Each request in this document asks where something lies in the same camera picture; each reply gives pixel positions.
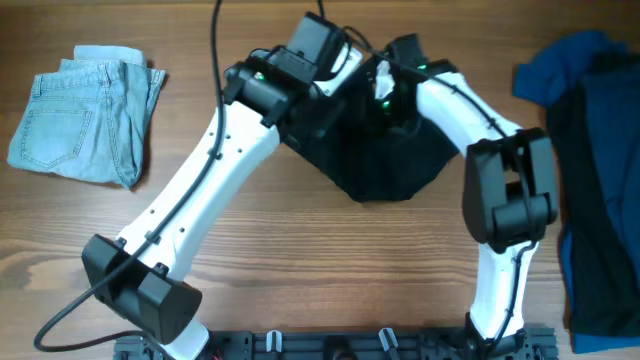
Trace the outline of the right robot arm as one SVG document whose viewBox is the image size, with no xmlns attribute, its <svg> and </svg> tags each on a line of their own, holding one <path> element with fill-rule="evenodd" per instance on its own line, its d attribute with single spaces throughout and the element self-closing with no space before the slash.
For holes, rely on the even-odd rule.
<svg viewBox="0 0 640 360">
<path fill-rule="evenodd" d="M 530 263 L 559 212 L 551 141 L 489 106 L 451 69 L 405 65 L 395 52 L 362 48 L 417 80 L 418 113 L 465 159 L 462 213 L 478 244 L 475 297 L 466 320 L 464 356 L 499 359 L 524 345 L 522 314 Z"/>
</svg>

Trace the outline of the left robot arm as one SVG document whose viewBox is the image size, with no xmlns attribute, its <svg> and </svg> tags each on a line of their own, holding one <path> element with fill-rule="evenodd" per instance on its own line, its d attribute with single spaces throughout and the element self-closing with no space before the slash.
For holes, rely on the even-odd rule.
<svg viewBox="0 0 640 360">
<path fill-rule="evenodd" d="M 95 298 L 131 324 L 111 336 L 118 359 L 209 359 L 202 294 L 186 281 L 207 233 L 297 116 L 328 98 L 358 63 L 345 32 L 307 13 L 285 45 L 252 52 L 216 77 L 206 134 L 147 211 L 81 259 Z"/>
</svg>

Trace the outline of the black shorts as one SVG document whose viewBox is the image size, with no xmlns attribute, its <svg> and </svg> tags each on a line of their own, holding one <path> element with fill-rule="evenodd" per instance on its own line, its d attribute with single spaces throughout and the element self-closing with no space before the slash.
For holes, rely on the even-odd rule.
<svg viewBox="0 0 640 360">
<path fill-rule="evenodd" d="M 332 180 L 352 200 L 404 201 L 432 182 L 458 154 L 457 148 L 419 114 L 414 135 L 364 132 L 365 93 L 377 61 L 360 65 L 331 97 L 347 107 L 327 135 L 294 150 Z"/>
</svg>

